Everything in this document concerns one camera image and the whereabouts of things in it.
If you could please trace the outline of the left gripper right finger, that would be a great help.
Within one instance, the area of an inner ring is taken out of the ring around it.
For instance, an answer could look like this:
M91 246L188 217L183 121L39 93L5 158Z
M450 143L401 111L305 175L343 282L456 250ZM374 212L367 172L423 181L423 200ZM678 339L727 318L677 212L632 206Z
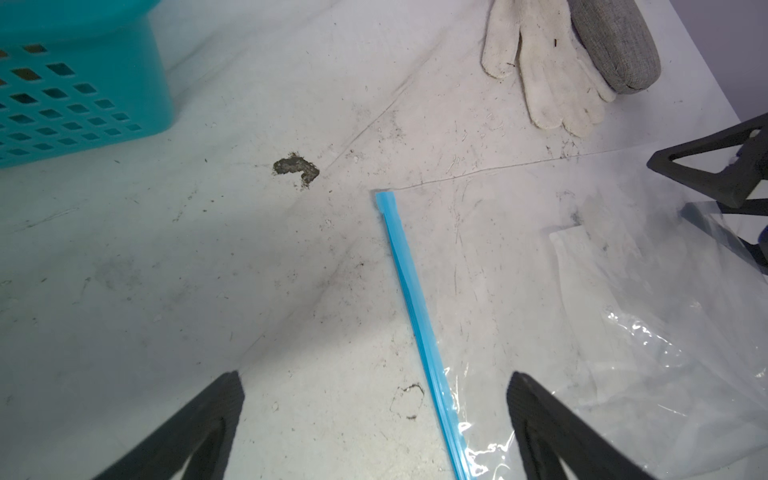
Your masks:
M528 479L652 479L533 377L514 372L506 401Z

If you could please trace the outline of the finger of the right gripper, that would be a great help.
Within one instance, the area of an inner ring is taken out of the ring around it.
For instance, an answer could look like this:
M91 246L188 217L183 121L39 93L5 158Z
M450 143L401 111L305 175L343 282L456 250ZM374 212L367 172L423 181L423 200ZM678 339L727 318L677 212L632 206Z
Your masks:
M765 209L767 116L659 150L647 167L726 209Z
M739 207L714 200L687 202L680 215L750 265L767 266L767 224L756 234L761 223L754 220L767 220L766 199L746 200Z

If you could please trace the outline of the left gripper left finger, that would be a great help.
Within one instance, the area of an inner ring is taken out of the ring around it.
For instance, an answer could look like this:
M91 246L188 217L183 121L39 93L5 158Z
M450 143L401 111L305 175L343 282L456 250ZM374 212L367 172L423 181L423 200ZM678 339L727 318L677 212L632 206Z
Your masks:
M214 380L99 479L222 479L245 394L239 373Z

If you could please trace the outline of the clear zip bag blue zipper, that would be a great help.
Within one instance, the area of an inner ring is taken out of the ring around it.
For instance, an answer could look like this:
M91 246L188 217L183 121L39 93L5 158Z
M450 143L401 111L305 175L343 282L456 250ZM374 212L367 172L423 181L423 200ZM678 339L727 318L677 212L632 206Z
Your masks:
M767 279L653 145L375 196L460 479L520 479L530 375L659 479L767 455Z

